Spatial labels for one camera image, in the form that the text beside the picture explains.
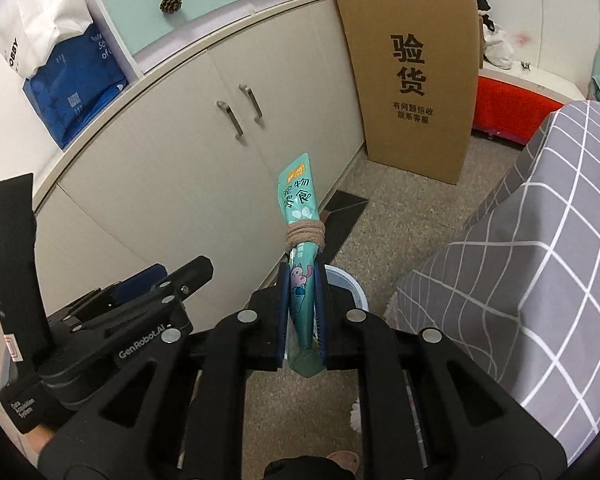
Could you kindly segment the right hand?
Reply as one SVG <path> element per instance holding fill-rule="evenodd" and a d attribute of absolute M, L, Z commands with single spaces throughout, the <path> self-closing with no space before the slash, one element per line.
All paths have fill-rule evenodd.
<path fill-rule="evenodd" d="M 50 443 L 55 435 L 55 430 L 44 424 L 34 427 L 31 431 L 27 432 L 24 437 L 26 438 L 29 448 L 35 455 L 40 455 L 43 448 Z"/>

